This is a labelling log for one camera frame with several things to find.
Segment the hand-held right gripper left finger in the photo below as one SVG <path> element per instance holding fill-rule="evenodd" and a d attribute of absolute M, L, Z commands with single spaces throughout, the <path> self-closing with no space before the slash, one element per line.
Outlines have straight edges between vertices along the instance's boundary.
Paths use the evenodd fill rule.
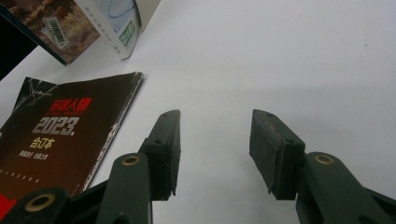
<path fill-rule="evenodd" d="M 95 224 L 153 223 L 152 203 L 176 193 L 180 116 L 161 114 L 139 150 L 113 162 Z"/>

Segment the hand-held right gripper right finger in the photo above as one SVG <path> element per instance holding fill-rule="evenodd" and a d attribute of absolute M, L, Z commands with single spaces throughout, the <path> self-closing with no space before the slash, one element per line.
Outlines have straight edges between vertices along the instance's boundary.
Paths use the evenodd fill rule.
<path fill-rule="evenodd" d="M 296 202 L 301 224 L 394 224 L 394 200 L 364 187 L 342 161 L 305 143 L 276 115 L 252 112 L 249 155 L 278 200 Z"/>

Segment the thick bound magazine volume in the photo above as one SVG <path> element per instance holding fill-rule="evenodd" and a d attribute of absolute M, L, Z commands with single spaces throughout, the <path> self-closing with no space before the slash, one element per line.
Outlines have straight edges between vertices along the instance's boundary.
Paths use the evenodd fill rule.
<path fill-rule="evenodd" d="M 0 220 L 36 190 L 84 191 L 142 80 L 140 72 L 64 84 L 26 78 L 0 127 Z"/>

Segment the dark blue illustrated magazine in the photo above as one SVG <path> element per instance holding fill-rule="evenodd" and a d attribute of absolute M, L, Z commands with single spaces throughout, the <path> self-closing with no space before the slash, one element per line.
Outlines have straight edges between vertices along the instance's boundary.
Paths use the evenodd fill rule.
<path fill-rule="evenodd" d="M 64 65 L 100 37 L 75 0 L 0 0 L 0 15 Z"/>

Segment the white paper table sheet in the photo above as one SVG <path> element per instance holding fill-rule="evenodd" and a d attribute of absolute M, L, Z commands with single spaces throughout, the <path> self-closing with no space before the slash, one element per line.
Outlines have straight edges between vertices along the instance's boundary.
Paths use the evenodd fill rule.
<path fill-rule="evenodd" d="M 143 83 L 94 182 L 139 149 L 161 113 L 179 110 L 177 193 L 153 205 L 154 224 L 299 223 L 249 156 L 254 109 L 396 199 L 396 0 L 161 0 L 125 61 L 103 41 L 70 65 L 31 52 L 0 80 L 0 126 L 26 77 L 133 71 Z"/>

